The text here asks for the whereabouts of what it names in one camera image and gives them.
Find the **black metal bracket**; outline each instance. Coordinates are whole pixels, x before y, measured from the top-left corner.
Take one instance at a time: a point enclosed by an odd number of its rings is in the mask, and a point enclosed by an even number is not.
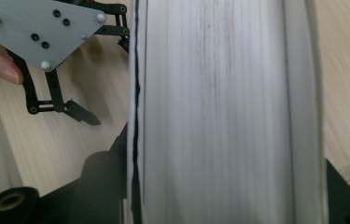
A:
[[[103,25],[95,35],[115,35],[120,36],[119,45],[129,52],[129,28],[127,27],[126,13],[128,9],[123,4],[102,4],[87,0],[62,0],[60,2],[77,5],[80,7],[88,7],[102,10],[107,15],[114,15],[116,17],[116,25]],[[56,69],[46,72],[46,79],[49,85],[49,93],[51,100],[39,101],[35,92],[35,84],[29,69],[23,58],[17,54],[7,50],[7,53],[12,57],[14,64],[16,64],[23,73],[23,88],[26,94],[26,107],[30,114],[35,115],[39,112],[56,111],[64,113],[77,121],[85,121],[90,125],[100,125],[101,122],[90,111],[83,108],[81,105],[70,100],[67,103],[63,101],[61,86],[58,79]]]

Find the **screw hole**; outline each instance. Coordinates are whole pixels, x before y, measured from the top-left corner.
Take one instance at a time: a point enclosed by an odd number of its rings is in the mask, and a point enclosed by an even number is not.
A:
[[[65,25],[65,26],[70,25],[70,20],[64,19],[64,20],[63,20],[63,25]]]
[[[53,10],[52,14],[56,18],[60,18],[61,17],[61,11],[58,10],[58,9]]]
[[[49,43],[44,41],[41,43],[41,47],[43,47],[43,49],[49,49]]]
[[[31,38],[34,40],[34,41],[37,41],[40,39],[40,36],[38,36],[38,34],[32,34],[31,35]]]

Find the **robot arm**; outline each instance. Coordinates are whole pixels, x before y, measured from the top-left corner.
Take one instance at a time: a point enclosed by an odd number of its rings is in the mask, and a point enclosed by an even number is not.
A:
[[[119,45],[127,52],[129,29],[126,6],[88,0],[0,1],[0,44],[24,75],[26,107],[30,114],[64,112],[71,118],[99,125],[90,111],[70,100],[63,101],[56,68],[92,35],[120,36]],[[105,25],[106,15],[116,25]],[[39,101],[26,62],[44,70],[51,100]]]

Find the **wooden floor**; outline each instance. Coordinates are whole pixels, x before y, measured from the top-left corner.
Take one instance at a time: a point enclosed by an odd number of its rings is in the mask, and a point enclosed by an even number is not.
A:
[[[109,0],[130,5],[131,0]],[[350,0],[316,0],[323,64],[324,147],[350,183]],[[32,68],[41,99],[44,75]],[[79,177],[84,160],[108,150],[128,118],[128,55],[116,37],[93,37],[59,69],[63,98],[97,115],[93,127],[64,114],[29,115],[21,86],[0,79],[0,114],[25,186],[46,194]]]
[[[350,184],[350,0],[317,0],[323,63],[324,146]]]

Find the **gray metal plate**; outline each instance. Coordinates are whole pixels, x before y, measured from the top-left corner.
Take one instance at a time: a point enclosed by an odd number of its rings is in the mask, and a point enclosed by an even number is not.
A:
[[[55,9],[61,17],[53,15]],[[51,71],[103,25],[98,14],[104,12],[52,0],[0,0],[0,44],[38,67],[49,62],[46,71]],[[39,39],[34,41],[32,34]]]

